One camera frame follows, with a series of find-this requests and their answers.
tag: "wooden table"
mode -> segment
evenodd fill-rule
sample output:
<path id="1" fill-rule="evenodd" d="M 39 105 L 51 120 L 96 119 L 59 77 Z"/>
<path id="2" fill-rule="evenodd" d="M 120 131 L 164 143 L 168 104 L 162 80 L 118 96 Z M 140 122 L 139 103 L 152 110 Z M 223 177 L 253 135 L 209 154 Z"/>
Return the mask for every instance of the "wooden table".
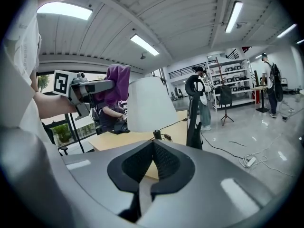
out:
<path id="1" fill-rule="evenodd" d="M 187 118 L 187 111 L 177 112 L 178 121 Z M 171 136 L 172 141 L 175 143 L 186 145 L 187 141 L 187 129 L 188 121 L 182 121 L 176 123 L 170 127 L 166 127 L 161 130 L 162 134 L 168 134 Z M 92 138 L 89 142 L 94 147 L 95 151 L 103 151 L 113 149 L 117 147 L 123 147 L 123 145 L 136 143 L 142 140 L 149 140 L 153 138 L 153 132 L 149 133 L 121 133 L 119 135 L 113 133 L 103 133 L 99 136 Z M 154 162 L 149 167 L 146 176 L 158 179 L 158 172 Z"/>
<path id="2" fill-rule="evenodd" d="M 257 90 L 257 91 L 261 91 L 261 98 L 262 98 L 262 107 L 261 108 L 258 108 L 256 109 L 257 111 L 259 112 L 269 112 L 269 109 L 265 108 L 264 107 L 264 90 L 267 89 L 267 86 L 258 86 L 258 87 L 255 87 L 255 88 L 252 88 L 253 90 Z"/>

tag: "white lamp shade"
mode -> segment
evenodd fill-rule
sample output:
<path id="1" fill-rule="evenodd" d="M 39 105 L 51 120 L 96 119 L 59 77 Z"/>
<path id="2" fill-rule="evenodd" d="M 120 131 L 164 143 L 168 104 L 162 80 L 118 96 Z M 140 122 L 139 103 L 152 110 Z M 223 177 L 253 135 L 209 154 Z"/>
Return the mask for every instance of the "white lamp shade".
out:
<path id="1" fill-rule="evenodd" d="M 158 77 L 146 77 L 129 84 L 128 129 L 151 132 L 177 122 L 177 113 Z"/>

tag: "sneaker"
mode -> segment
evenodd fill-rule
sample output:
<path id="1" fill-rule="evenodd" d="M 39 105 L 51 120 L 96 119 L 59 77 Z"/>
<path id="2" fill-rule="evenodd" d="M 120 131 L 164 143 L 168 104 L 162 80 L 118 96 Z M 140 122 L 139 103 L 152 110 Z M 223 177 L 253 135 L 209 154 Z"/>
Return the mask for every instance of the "sneaker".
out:
<path id="1" fill-rule="evenodd" d="M 203 127 L 203 131 L 210 131 L 210 130 L 211 130 L 211 126 L 210 125 Z"/>

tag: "jeans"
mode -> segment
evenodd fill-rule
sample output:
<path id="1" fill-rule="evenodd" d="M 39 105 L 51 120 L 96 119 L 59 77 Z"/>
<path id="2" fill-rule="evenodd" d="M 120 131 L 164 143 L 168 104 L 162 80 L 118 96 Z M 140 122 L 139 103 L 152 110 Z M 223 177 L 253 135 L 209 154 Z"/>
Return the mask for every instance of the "jeans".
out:
<path id="1" fill-rule="evenodd" d="M 276 114 L 277 100 L 276 100 L 276 95 L 275 95 L 274 90 L 268 89 L 268 98 L 269 98 L 269 103 L 270 103 L 270 107 L 271 107 L 271 113 Z"/>
<path id="2" fill-rule="evenodd" d="M 199 116 L 200 122 L 203 127 L 209 126 L 211 124 L 211 114 L 208 105 L 204 105 L 199 100 Z"/>

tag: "potted plant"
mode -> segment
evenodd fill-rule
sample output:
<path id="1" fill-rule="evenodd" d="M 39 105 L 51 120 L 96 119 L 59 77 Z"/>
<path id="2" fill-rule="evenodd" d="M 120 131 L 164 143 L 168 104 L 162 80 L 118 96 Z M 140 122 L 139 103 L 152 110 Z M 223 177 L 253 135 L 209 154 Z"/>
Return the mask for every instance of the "potted plant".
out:
<path id="1" fill-rule="evenodd" d="M 59 140 L 62 143 L 67 143 L 69 142 L 70 138 L 72 137 L 72 134 L 68 128 L 67 123 L 66 124 L 62 124 L 60 126 L 57 127 L 53 127 L 53 131 L 54 134 L 57 134 L 59 137 Z"/>

